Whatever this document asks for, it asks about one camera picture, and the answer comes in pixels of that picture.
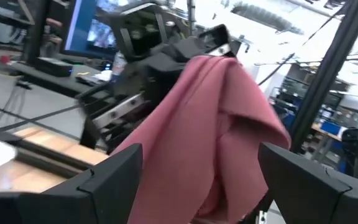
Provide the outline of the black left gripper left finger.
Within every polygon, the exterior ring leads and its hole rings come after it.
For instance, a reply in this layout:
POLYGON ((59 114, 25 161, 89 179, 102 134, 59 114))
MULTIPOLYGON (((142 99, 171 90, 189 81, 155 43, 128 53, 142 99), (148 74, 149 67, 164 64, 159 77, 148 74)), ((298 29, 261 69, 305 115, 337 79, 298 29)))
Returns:
POLYGON ((142 159, 133 144, 42 193, 0 192, 0 224, 126 224, 142 159))

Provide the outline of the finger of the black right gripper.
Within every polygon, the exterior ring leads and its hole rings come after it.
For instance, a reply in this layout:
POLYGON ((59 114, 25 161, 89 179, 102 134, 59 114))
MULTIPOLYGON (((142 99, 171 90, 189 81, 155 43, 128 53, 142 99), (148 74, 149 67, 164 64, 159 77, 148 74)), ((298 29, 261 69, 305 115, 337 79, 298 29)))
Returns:
POLYGON ((212 56, 233 57, 230 35, 224 24, 217 25, 201 33, 198 38, 203 43, 204 52, 212 56))

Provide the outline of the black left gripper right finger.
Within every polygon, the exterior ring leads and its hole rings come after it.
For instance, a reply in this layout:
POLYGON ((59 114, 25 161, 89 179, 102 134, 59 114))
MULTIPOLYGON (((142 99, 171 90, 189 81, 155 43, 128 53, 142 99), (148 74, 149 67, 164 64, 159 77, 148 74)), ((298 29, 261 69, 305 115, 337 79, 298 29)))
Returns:
POLYGON ((358 179, 267 142, 258 160, 286 224, 358 224, 358 179))

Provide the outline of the maroon cloth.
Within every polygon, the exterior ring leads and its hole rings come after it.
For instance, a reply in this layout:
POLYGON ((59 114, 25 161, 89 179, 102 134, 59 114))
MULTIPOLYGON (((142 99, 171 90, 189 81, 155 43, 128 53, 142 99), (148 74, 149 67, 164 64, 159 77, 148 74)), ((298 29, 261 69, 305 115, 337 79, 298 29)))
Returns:
POLYGON ((127 224, 236 224, 267 186, 259 145, 288 149, 287 130, 234 58, 191 59, 175 86, 119 145, 143 147, 143 172, 127 224))

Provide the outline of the computer monitor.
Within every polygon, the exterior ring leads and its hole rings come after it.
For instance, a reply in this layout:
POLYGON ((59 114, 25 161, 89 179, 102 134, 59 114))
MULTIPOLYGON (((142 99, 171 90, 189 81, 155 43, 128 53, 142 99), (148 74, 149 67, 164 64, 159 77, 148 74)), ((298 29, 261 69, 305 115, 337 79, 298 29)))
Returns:
POLYGON ((112 29, 98 14, 110 13, 120 0, 70 0, 63 23, 62 54, 112 60, 117 53, 112 29))

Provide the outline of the dark grey desk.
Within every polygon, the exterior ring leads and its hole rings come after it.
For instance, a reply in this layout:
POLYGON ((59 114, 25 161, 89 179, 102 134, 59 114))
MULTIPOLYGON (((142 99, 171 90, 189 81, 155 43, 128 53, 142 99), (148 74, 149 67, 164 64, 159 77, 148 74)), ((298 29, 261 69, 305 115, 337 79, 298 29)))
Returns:
POLYGON ((74 75, 69 77, 55 77, 20 62, 12 63, 11 68, 25 76, 25 79, 34 85, 41 86, 42 88, 70 98, 75 98, 80 93, 91 89, 88 85, 78 83, 74 75))

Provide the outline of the black box device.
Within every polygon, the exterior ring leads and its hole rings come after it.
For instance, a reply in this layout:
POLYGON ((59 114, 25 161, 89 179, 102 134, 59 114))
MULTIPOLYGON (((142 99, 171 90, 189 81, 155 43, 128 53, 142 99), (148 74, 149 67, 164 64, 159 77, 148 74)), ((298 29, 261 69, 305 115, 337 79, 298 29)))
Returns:
POLYGON ((44 73, 55 77, 69 77, 73 71, 73 65, 55 58, 38 57, 34 67, 44 73))

